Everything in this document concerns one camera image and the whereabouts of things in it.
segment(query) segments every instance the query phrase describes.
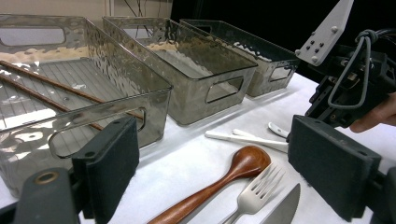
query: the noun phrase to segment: metal fork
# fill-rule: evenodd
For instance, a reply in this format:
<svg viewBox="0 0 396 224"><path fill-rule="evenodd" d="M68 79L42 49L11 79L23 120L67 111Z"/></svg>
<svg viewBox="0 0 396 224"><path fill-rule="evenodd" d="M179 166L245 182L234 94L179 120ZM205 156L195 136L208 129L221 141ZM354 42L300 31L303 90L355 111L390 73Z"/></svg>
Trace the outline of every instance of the metal fork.
<svg viewBox="0 0 396 224"><path fill-rule="evenodd" d="M272 168L272 163L265 168L238 196L238 208L223 222L235 223L244 214L256 214L262 209L282 179L280 169Z"/></svg>

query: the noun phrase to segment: chopstick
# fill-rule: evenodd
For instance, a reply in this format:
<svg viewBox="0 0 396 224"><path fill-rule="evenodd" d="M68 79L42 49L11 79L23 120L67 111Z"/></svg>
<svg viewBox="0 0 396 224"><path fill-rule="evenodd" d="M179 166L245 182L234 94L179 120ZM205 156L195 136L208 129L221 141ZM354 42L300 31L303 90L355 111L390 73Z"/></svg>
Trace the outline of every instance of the chopstick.
<svg viewBox="0 0 396 224"><path fill-rule="evenodd" d="M73 89L73 88L71 88L71 87L69 87L67 85L64 85L61 82L55 81L55 80L50 79L48 77L40 76L40 75L35 74L33 72L30 72L28 70L22 69L22 68L18 67L17 65L14 65L12 63L8 63L8 62L5 62L5 61L0 61L0 65L4 66L5 68L8 68L8 69L15 70L15 71L17 71L19 73L22 73L22 74L26 75L26 76L36 78L36 79L38 79L40 81L43 81L43 82L47 82L47 83L49 83L49 84L51 84L51 85L53 85L55 87L58 87L58 88L60 88L60 89L62 89L64 91L73 92L75 95L82 96L82 97L84 97L86 99L89 99L91 101L94 101L96 103L101 104L101 103L105 102L104 100L102 100L100 98L97 98L95 96L89 95L89 94L87 94L84 91L75 90L75 89ZM134 112L127 112L127 114L135 116L137 119L143 119L142 116L140 116L140 115L138 115L138 114L136 114Z"/></svg>
<svg viewBox="0 0 396 224"><path fill-rule="evenodd" d="M51 100L50 98L41 95L41 94L38 93L37 91L32 91L31 89L29 89L29 88L23 86L21 83L16 82L16 81L12 80L12 79L9 78L9 77L1 76L1 75L0 75L0 80L5 81L6 83L11 84L11 85L14 86L15 88L17 88L17 89L19 89L19 90L21 90L21 91L24 91L24 92L26 92L26 93L28 93L28 94L34 96L36 99L38 99L38 100L40 100L40 101L42 101L42 102L44 102L44 103L47 103L48 105L51 105L51 106L53 106L53 107L55 107L55 108L57 108L57 109L59 109L59 110L61 110L61 111L63 111L63 112L70 111L70 110L69 110L67 107L65 107L64 105L60 105L60 104L56 103L55 101ZM99 130L99 131L102 131L102 130L103 130L103 127L100 126L99 124L92 123L92 124L90 124L90 125L91 125L94 129L96 129L96 130Z"/></svg>

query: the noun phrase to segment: plastic storage bin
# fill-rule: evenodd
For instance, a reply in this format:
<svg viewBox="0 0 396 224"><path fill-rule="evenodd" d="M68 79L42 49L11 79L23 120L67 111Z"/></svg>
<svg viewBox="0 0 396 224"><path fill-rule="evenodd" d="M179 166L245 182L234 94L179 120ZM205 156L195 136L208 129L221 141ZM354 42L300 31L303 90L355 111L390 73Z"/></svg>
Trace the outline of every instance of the plastic storage bin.
<svg viewBox="0 0 396 224"><path fill-rule="evenodd" d="M70 168L67 158L114 119L136 116L139 147L163 137L172 85L88 20L0 15L0 38L0 60L17 65L0 65L0 174L12 195L40 170Z"/></svg>
<svg viewBox="0 0 396 224"><path fill-rule="evenodd" d="M300 62L294 53L224 21L180 20L180 24L248 57L259 66L247 89L257 97L288 86Z"/></svg>
<svg viewBox="0 0 396 224"><path fill-rule="evenodd" d="M257 67L169 19L104 17L104 29L173 85L168 113L178 125L240 104Z"/></svg>

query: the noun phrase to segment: butter knife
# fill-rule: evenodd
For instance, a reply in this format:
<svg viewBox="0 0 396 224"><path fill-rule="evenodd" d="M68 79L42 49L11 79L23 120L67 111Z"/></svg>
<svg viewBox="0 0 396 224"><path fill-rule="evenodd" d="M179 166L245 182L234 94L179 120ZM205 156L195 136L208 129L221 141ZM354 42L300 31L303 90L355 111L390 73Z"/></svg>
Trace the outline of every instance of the butter knife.
<svg viewBox="0 0 396 224"><path fill-rule="evenodd" d="M300 191L300 184L294 186L288 195L270 212L262 224L290 224L293 221L300 201Z"/></svg>

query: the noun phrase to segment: table surface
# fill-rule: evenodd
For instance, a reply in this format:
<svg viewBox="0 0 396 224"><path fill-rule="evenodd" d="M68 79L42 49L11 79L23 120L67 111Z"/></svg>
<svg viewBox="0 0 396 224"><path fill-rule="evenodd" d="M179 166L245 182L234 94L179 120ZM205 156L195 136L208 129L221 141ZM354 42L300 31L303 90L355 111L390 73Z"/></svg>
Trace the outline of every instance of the table surface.
<svg viewBox="0 0 396 224"><path fill-rule="evenodd" d="M268 129L268 122L290 130L293 115L303 115L311 106L308 100L318 84L294 74L286 89L274 91L257 98L246 97L240 105L221 111L187 127L178 126L167 118L164 136L160 141L141 148L140 163L135 176L125 191L110 223L147 223L175 203L221 179L231 165L233 154L241 147L251 145L205 137L206 131L232 133L233 129L252 133L261 138L285 141ZM396 164L395 127L379 125L364 133L352 133L337 128L341 133L379 153L383 160L380 171L386 172ZM301 198L292 223L348 223L335 214L318 193L288 163L286 153L259 146L271 160L286 173L277 195L255 215L243 215L237 223L261 223L275 205L298 183ZM211 198L188 223L221 223L237 207L236 199L249 183L238 179L224 187ZM0 181L0 207L16 201L3 181ZM366 208L362 218L351 223L370 223L372 211ZM81 223L94 223L84 219Z"/></svg>

